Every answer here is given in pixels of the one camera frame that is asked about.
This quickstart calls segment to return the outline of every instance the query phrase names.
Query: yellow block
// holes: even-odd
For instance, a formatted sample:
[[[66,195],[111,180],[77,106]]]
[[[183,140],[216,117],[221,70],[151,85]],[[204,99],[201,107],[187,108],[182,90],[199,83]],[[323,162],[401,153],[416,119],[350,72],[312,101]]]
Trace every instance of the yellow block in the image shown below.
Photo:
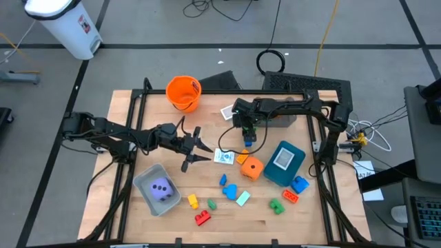
[[[248,153],[248,151],[246,149],[242,150],[242,153]],[[237,158],[236,161],[239,164],[243,164],[243,162],[245,162],[245,160],[248,158],[248,154],[240,154]]]
[[[188,202],[190,203],[190,206],[192,206],[193,209],[198,209],[199,204],[198,204],[198,199],[196,199],[196,195],[191,194],[187,198],[188,198]]]

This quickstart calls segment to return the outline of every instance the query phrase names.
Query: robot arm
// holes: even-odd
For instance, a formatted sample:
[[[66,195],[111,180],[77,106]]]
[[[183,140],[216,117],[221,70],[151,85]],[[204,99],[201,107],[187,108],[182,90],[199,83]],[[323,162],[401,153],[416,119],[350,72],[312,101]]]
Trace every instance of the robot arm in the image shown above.
[[[157,125],[150,130],[133,130],[113,122],[106,118],[94,117],[85,112],[71,112],[63,119],[63,137],[70,141],[87,140],[91,142],[92,148],[97,150],[102,147],[109,151],[112,158],[118,163],[128,163],[133,159],[131,153],[136,147],[144,154],[163,147],[179,154],[186,155],[181,171],[186,172],[188,163],[197,161],[209,161],[209,158],[193,154],[193,148],[207,152],[213,152],[204,145],[199,138],[200,127],[196,127],[193,136],[183,129],[185,117],[178,122]],[[183,137],[178,137],[177,128],[181,125]]]
[[[322,108],[329,107],[329,116],[322,113]],[[254,99],[251,103],[237,99],[232,112],[233,126],[242,128],[245,142],[255,142],[254,125],[269,121],[280,115],[310,115],[328,128],[327,138],[320,145],[318,159],[331,165],[336,163],[340,133],[346,130],[351,110],[335,101],[321,101],[309,98],[304,101],[278,101],[275,99]]]

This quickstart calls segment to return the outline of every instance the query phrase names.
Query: dice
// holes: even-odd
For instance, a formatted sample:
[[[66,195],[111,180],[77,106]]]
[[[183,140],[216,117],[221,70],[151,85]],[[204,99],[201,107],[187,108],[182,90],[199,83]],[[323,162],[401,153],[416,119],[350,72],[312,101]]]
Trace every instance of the dice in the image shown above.
[[[165,177],[154,180],[152,184],[150,184],[150,192],[153,198],[158,202],[163,202],[174,194],[172,186],[170,186],[168,179]]]

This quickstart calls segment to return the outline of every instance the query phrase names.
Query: white container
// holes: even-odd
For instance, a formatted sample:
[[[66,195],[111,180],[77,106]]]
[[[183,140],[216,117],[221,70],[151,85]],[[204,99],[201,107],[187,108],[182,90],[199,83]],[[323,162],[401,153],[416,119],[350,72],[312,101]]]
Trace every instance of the white container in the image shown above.
[[[77,59],[93,58],[103,42],[80,0],[28,0],[25,11]]]

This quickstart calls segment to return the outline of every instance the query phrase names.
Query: gray floor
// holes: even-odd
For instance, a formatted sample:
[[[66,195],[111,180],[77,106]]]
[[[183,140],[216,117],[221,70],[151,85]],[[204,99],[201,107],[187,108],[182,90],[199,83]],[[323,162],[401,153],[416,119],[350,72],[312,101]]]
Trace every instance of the gray floor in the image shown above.
[[[83,1],[97,20],[104,0]],[[253,2],[241,22],[227,20],[213,9],[197,19],[182,15],[189,1],[110,1],[101,35],[106,44],[268,43],[276,13],[276,1]],[[407,0],[428,44],[441,44],[441,2]],[[232,16],[240,16],[247,1],[216,1]],[[320,43],[331,15],[333,1],[282,1],[274,43]],[[14,42],[32,20],[20,1],[0,3],[0,32]],[[27,44],[58,43],[37,23]],[[333,44],[418,44],[398,0],[342,0],[329,33]],[[286,56],[286,72],[312,75],[317,50],[279,49]],[[61,117],[68,102],[81,61],[64,49],[24,49],[29,64],[15,55],[0,70],[40,70],[41,84],[0,84],[0,106],[11,107],[17,118],[0,147],[0,240],[14,247],[43,173]],[[100,50],[93,58],[76,100],[76,111],[106,116],[113,90],[141,87],[147,76],[154,88],[165,88],[175,75],[204,78],[232,70],[245,89],[260,89],[263,77],[255,67],[261,49],[143,49]],[[441,50],[430,51],[441,64]],[[279,62],[264,56],[266,70]],[[404,105],[403,87],[434,81],[421,49],[417,50],[324,50],[318,76],[351,81],[354,112],[374,121]],[[413,158],[406,119],[385,125],[382,133],[392,152],[376,147],[367,151],[391,165]],[[85,143],[70,144],[87,148]],[[92,176],[95,157],[61,149],[28,245],[72,242],[76,239],[85,204],[85,187]],[[376,167],[386,168],[373,161]],[[402,203],[400,185],[383,189],[386,200],[369,203],[389,223],[389,209]],[[403,245],[367,211],[373,239],[380,244]]]

